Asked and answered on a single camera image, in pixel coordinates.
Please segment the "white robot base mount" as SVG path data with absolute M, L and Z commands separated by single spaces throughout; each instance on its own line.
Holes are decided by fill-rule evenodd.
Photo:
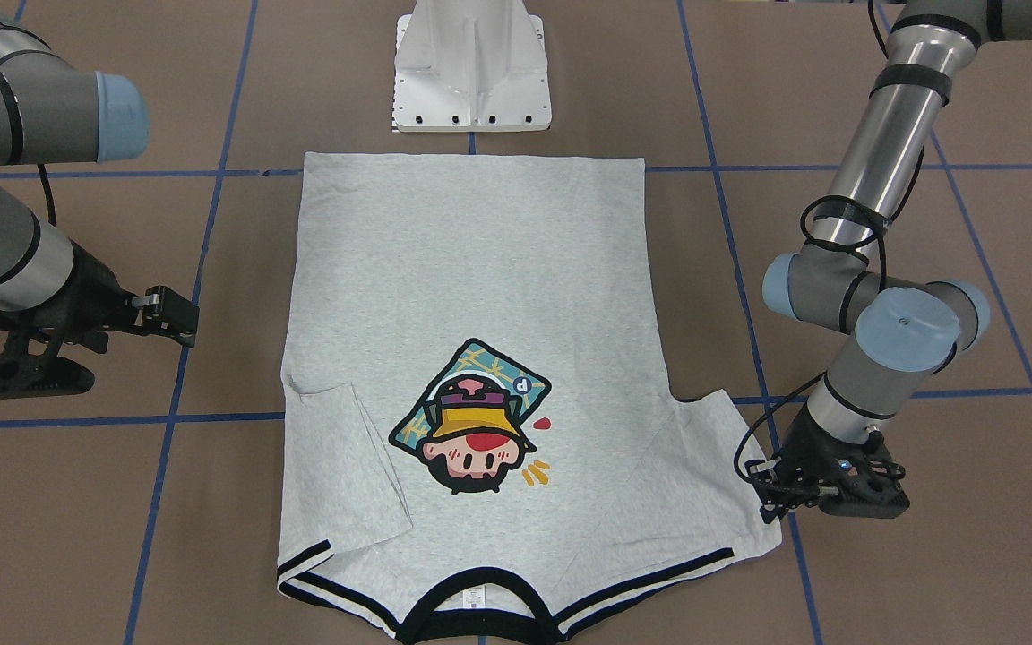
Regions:
M 523 1 L 417 1 L 396 21 L 391 126 L 516 133 L 553 121 L 544 22 Z

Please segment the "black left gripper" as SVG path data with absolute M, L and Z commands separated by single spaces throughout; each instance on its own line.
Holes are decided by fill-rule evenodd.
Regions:
M 777 459 L 749 459 L 744 474 L 756 490 L 762 522 L 785 519 L 800 506 L 835 517 L 894 519 L 910 507 L 901 485 L 906 471 L 893 461 L 884 437 L 863 444 L 824 432 L 808 408 L 799 409 Z

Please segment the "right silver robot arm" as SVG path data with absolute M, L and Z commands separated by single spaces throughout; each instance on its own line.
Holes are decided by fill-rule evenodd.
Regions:
M 80 71 L 36 33 L 0 13 L 0 165 L 139 158 L 149 114 L 124 76 Z M 138 295 L 57 228 L 55 204 L 37 215 L 0 186 L 0 400 L 78 395 L 92 370 L 61 354 L 106 354 L 111 333 L 195 346 L 200 310 L 165 286 Z

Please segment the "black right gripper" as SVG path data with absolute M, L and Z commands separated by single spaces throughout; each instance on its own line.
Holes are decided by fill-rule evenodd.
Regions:
M 123 289 L 107 266 L 77 244 L 68 281 L 42 305 L 0 309 L 0 399 L 78 395 L 95 383 L 92 370 L 61 356 L 64 346 L 106 354 L 109 333 L 196 344 L 200 307 L 164 285 L 142 297 Z

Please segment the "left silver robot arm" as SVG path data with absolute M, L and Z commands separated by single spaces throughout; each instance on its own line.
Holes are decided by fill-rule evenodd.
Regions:
M 909 1 L 881 35 L 885 66 L 826 195 L 800 213 L 805 241 L 763 275 L 766 307 L 843 333 L 826 370 L 767 459 L 735 459 L 762 521 L 800 507 L 894 519 L 909 509 L 905 469 L 884 429 L 930 375 L 982 338 L 982 290 L 893 277 L 885 237 L 920 175 L 955 78 L 988 42 L 1032 41 L 1032 1 Z

